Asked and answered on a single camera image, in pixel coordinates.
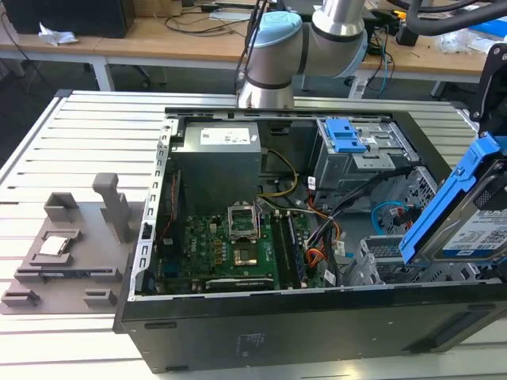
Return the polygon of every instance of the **wooden table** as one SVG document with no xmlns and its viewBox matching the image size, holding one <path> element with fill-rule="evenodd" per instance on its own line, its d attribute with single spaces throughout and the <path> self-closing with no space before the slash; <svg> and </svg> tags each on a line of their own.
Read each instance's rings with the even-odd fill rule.
<svg viewBox="0 0 507 380">
<path fill-rule="evenodd" d="M 199 14 L 187 14 L 178 18 L 181 23 L 205 18 Z M 185 30 L 206 29 L 221 25 L 222 21 L 202 20 L 191 25 L 182 25 Z M 124 39 L 80 37 L 79 42 L 53 47 L 35 35 L 18 35 L 8 25 L 25 54 L 34 60 L 90 63 L 95 69 L 101 90 L 112 91 L 114 84 L 109 64 L 128 64 L 158 67 L 199 67 L 234 69 L 242 52 L 246 23 L 233 25 L 237 33 L 217 37 L 198 37 L 171 31 L 164 19 L 140 18 Z M 387 51 L 395 59 L 393 78 L 419 79 L 442 82 L 478 82 L 486 55 L 450 54 L 439 52 L 434 39 L 420 37 L 415 47 L 398 46 L 389 38 Z M 23 55 L 0 28 L 0 57 L 23 59 Z M 361 97 L 365 82 L 379 65 L 378 56 L 367 56 L 356 73 L 350 97 Z"/>
</svg>

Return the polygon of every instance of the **metal case frame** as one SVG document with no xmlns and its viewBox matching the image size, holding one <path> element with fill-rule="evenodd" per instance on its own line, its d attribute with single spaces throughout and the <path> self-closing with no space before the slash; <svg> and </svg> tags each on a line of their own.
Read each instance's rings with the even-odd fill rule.
<svg viewBox="0 0 507 380">
<path fill-rule="evenodd" d="M 262 119 L 315 118 L 334 110 L 249 112 L 184 108 L 172 116 Z M 357 115 L 353 109 L 341 116 Z M 361 115 L 395 122 L 435 182 L 450 169 L 408 112 L 371 109 Z M 177 119 L 162 128 L 153 186 L 143 222 L 154 227 L 170 136 L 181 137 Z M 361 359 L 443 352 L 497 320 L 507 310 L 507 285 L 429 283 L 301 289 L 257 294 L 202 294 L 184 298 L 139 296 L 136 274 L 149 267 L 150 239 L 139 239 L 129 296 L 120 321 L 150 369 L 197 371 L 230 367 Z"/>
</svg>

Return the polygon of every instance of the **cpu chip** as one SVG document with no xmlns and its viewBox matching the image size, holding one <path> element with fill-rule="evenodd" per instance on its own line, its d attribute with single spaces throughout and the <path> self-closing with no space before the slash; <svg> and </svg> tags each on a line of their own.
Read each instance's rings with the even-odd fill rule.
<svg viewBox="0 0 507 380">
<path fill-rule="evenodd" d="M 258 264 L 256 244 L 237 244 L 233 250 L 234 266 L 253 266 Z"/>
</svg>

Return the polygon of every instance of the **metal slotted platform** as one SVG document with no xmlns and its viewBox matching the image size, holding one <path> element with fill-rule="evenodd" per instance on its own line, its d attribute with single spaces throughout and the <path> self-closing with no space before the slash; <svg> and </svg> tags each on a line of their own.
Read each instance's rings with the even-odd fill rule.
<svg viewBox="0 0 507 380">
<path fill-rule="evenodd" d="M 368 109 L 371 101 L 296 99 L 299 107 Z M 409 111 L 449 165 L 475 132 L 446 103 L 380 101 Z M 45 218 L 51 192 L 101 201 L 90 187 L 116 172 L 128 200 L 144 200 L 164 107 L 233 106 L 227 95 L 99 93 L 56 97 L 0 170 L 0 293 L 6 290 Z M 442 355 L 153 375 L 113 315 L 0 316 L 0 378 L 507 378 L 507 320 Z"/>
</svg>

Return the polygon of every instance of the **drive label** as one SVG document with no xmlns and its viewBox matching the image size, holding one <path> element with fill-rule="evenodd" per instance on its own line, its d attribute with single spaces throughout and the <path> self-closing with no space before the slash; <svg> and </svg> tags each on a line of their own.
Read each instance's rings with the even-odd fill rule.
<svg viewBox="0 0 507 380">
<path fill-rule="evenodd" d="M 446 250 L 459 250 L 469 256 L 471 250 L 492 251 L 507 241 L 507 210 L 476 211 L 445 245 Z"/>
</svg>

